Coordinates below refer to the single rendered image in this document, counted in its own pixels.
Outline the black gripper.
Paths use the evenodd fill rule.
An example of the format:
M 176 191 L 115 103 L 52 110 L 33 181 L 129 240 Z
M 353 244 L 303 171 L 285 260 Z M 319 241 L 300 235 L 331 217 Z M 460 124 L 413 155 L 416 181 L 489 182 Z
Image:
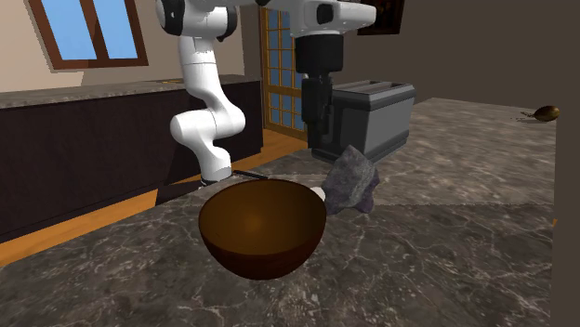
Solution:
M 302 119 L 310 137 L 319 132 L 320 142 L 328 143 L 332 138 L 333 82 L 330 72 L 340 72 L 344 63 L 344 36 L 342 34 L 313 34 L 295 39 L 296 72 L 303 75 Z

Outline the wooden glass pane door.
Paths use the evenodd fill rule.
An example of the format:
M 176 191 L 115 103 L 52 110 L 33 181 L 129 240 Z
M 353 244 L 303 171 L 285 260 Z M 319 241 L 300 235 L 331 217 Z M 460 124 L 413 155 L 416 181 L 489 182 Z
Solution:
M 264 127 L 306 141 L 301 112 L 303 76 L 296 71 L 289 15 L 260 7 L 259 28 Z

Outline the grey toaster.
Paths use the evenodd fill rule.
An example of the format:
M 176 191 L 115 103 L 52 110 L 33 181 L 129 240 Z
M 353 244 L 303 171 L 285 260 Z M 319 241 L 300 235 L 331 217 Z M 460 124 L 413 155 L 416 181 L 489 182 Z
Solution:
M 313 157 L 334 162 L 347 146 L 376 163 L 406 143 L 416 91 L 407 83 L 363 80 L 335 85 L 329 133 Z

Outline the grey rough rock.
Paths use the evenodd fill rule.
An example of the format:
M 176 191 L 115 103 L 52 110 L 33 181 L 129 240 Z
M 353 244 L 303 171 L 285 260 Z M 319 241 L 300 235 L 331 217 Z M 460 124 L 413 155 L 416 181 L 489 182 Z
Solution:
M 373 192 L 379 182 L 376 166 L 348 145 L 322 183 L 326 213 L 336 215 L 347 208 L 371 213 L 374 208 Z

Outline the brown round bowl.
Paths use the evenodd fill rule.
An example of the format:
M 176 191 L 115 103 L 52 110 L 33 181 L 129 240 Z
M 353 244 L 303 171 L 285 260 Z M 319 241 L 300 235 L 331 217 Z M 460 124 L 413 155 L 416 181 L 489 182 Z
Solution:
M 204 245 L 228 271 L 256 281 L 281 278 L 310 258 L 326 208 L 314 190 L 282 179 L 254 179 L 220 190 L 203 205 Z

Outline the dark robot stand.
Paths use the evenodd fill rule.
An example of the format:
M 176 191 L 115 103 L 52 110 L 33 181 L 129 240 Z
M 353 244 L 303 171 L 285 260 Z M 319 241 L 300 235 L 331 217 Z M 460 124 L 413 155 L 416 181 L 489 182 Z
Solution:
M 196 191 L 203 186 L 200 180 L 162 186 L 157 191 L 156 205 L 176 199 L 180 196 Z

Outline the brown oval fruit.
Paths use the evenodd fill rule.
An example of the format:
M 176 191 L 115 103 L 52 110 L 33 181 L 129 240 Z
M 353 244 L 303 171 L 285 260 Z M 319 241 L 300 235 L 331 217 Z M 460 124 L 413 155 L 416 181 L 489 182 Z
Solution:
M 560 109 L 557 106 L 546 105 L 534 112 L 522 111 L 521 114 L 525 117 L 534 118 L 536 121 L 547 123 L 559 118 Z

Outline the dark long counter cabinet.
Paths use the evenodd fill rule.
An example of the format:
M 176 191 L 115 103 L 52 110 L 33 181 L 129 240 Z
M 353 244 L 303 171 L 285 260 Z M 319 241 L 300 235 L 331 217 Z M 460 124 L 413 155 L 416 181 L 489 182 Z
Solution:
M 0 242 L 196 176 L 171 119 L 204 103 L 151 93 L 0 109 Z

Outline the brown framed window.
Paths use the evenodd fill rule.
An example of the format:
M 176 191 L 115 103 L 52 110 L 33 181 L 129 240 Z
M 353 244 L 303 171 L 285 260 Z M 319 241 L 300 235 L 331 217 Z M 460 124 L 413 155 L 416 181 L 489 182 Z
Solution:
M 27 0 L 55 70 L 146 66 L 136 0 Z

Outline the dark framed wall picture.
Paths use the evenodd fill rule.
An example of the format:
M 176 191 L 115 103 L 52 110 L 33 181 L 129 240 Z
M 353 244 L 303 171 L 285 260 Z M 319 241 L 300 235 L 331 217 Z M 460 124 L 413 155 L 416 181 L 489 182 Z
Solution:
M 399 34 L 405 0 L 361 0 L 361 4 L 376 8 L 374 24 L 361 28 L 358 35 Z

